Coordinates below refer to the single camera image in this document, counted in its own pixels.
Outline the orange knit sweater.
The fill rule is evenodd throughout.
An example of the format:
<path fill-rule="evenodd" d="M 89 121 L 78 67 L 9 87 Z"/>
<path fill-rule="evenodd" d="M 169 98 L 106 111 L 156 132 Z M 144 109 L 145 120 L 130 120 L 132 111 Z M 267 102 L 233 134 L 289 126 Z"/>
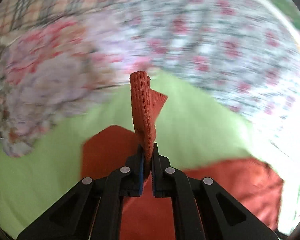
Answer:
<path fill-rule="evenodd" d="M 100 179 L 110 175 L 114 170 L 124 166 L 128 157 L 143 148 L 143 187 L 147 181 L 152 182 L 152 154 L 155 141 L 155 119 L 159 115 L 166 96 L 150 88 L 150 79 L 146 72 L 135 72 L 130 76 L 132 116 L 134 130 L 129 131 L 120 126 L 109 126 L 90 138 L 83 145 L 82 176 Z M 227 180 L 235 180 L 235 172 L 257 172 L 262 165 L 251 159 L 223 161 L 211 168 L 200 170 L 201 179 L 213 179 L 215 172 L 224 172 Z M 123 208 L 134 197 L 125 196 Z"/>

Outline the light green bed sheet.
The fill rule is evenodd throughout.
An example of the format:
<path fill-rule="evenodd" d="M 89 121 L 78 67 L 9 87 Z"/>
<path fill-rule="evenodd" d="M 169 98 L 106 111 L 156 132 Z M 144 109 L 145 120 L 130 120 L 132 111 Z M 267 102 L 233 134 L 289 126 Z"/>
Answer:
<path fill-rule="evenodd" d="M 167 96 L 155 128 L 159 153 L 172 166 L 192 169 L 249 156 L 251 124 L 245 118 L 166 72 L 151 80 L 151 88 Z M 17 237 L 74 186 L 83 143 L 111 125 L 133 129 L 129 85 L 115 89 L 88 113 L 64 119 L 25 156 L 10 157 L 0 145 L 1 228 Z"/>

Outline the pink peony floral pillow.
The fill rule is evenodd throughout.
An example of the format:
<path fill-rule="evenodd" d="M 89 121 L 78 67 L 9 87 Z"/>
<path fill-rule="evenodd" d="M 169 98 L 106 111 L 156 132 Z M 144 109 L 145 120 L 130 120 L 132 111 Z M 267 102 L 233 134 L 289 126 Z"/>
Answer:
<path fill-rule="evenodd" d="M 45 133 L 115 85 L 94 20 L 63 17 L 0 37 L 0 142 L 10 157 L 29 154 Z"/>

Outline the white rose-print floral quilt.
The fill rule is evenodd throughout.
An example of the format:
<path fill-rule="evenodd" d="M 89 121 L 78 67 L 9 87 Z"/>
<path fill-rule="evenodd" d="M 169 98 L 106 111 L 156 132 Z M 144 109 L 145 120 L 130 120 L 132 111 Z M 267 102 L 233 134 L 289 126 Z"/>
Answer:
<path fill-rule="evenodd" d="M 110 0 L 152 61 L 245 118 L 285 181 L 278 228 L 300 222 L 300 32 L 270 0 Z"/>

